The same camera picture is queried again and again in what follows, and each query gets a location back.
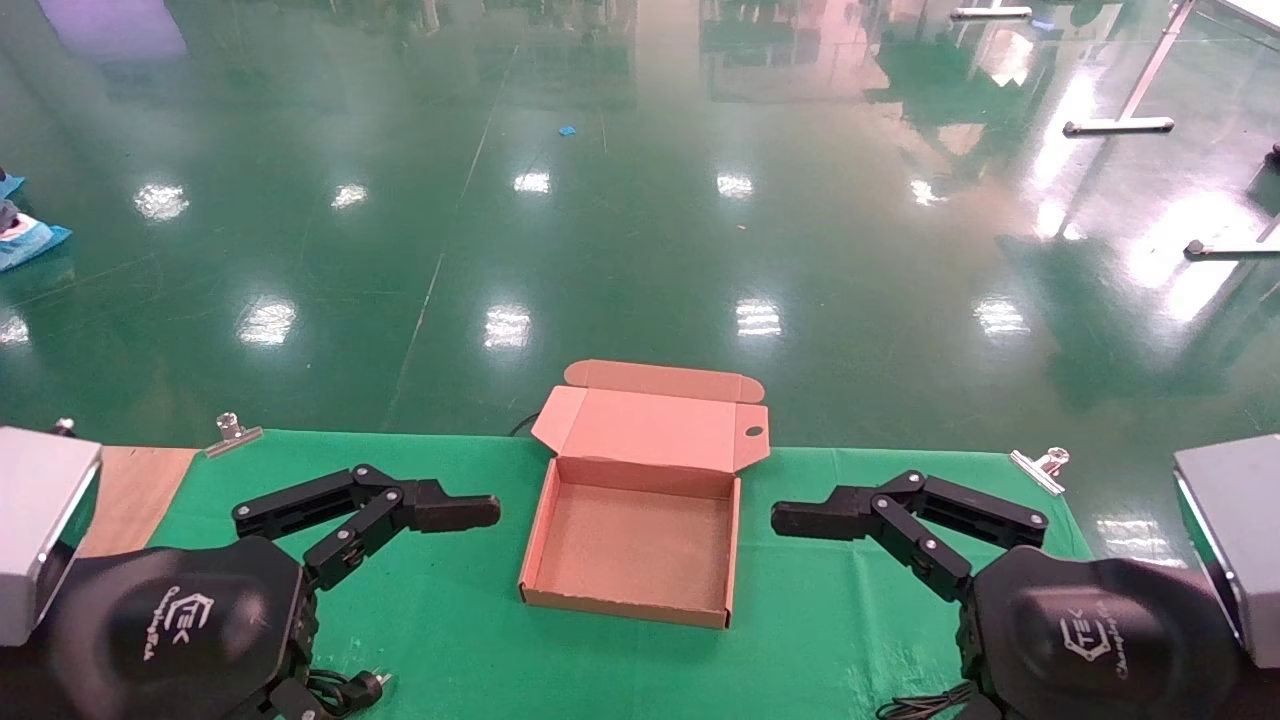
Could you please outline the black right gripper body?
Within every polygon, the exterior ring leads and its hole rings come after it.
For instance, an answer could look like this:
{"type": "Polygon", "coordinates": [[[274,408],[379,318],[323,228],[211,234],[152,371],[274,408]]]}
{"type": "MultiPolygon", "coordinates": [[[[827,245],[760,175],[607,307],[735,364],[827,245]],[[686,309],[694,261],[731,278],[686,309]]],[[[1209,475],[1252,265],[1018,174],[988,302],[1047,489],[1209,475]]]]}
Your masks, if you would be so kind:
{"type": "Polygon", "coordinates": [[[1208,582],[1018,547],[963,597],[961,674],[1004,719],[1212,719],[1242,676],[1208,582]]]}

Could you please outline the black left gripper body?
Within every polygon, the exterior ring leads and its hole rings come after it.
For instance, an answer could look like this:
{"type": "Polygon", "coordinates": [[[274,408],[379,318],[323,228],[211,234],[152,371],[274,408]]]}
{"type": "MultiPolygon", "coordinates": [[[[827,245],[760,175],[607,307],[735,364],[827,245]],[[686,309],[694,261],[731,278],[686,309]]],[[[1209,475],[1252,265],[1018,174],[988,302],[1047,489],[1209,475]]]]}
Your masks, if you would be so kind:
{"type": "Polygon", "coordinates": [[[265,719],[307,685],[305,571],[262,538],[78,564],[45,618],[49,719],[265,719]]]}

